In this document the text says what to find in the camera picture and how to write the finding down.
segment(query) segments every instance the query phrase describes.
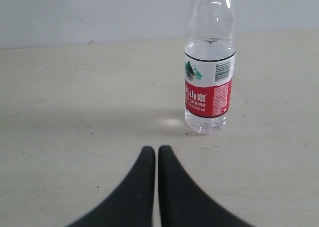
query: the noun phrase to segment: clear plastic bottle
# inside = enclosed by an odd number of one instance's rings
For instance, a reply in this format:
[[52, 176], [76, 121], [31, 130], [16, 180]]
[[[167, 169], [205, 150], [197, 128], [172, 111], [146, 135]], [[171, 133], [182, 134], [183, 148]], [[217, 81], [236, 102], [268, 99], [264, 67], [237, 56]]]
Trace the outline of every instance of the clear plastic bottle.
[[185, 36], [185, 120], [202, 134], [227, 123], [235, 64], [230, 0], [193, 0]]

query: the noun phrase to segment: water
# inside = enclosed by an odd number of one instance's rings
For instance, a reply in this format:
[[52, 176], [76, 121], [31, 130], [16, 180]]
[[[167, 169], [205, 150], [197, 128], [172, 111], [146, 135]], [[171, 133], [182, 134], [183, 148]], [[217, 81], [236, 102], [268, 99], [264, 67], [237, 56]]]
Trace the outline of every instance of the water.
[[[235, 53], [231, 42], [213, 38], [193, 39], [185, 46], [185, 52], [200, 60], [220, 60]], [[198, 117], [185, 108], [185, 120], [188, 126], [201, 134], [213, 134], [227, 123], [227, 113], [215, 118]]]

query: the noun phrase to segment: white wall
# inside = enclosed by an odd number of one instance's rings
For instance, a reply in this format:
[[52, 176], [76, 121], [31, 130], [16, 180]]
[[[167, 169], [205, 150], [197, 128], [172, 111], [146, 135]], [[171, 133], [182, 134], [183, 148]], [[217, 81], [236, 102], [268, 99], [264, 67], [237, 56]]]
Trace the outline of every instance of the white wall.
[[[319, 27], [318, 0], [233, 0], [238, 31]], [[0, 0], [0, 48], [181, 37], [190, 0]]]

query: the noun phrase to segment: barcode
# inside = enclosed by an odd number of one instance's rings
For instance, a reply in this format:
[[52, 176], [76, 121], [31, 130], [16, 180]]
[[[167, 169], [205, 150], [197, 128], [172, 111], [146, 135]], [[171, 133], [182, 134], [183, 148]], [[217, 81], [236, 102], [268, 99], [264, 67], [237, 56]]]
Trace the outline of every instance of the barcode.
[[215, 82], [225, 80], [229, 77], [231, 60], [216, 65]]

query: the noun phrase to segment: table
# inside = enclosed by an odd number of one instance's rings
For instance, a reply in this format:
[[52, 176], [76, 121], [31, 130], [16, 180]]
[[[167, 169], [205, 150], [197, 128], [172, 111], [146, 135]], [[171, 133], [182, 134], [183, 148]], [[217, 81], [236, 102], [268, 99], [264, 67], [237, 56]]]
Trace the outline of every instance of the table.
[[318, 40], [238, 34], [229, 123], [206, 136], [184, 122], [182, 39], [1, 50], [0, 226], [69, 224], [162, 144], [257, 227], [319, 226]]

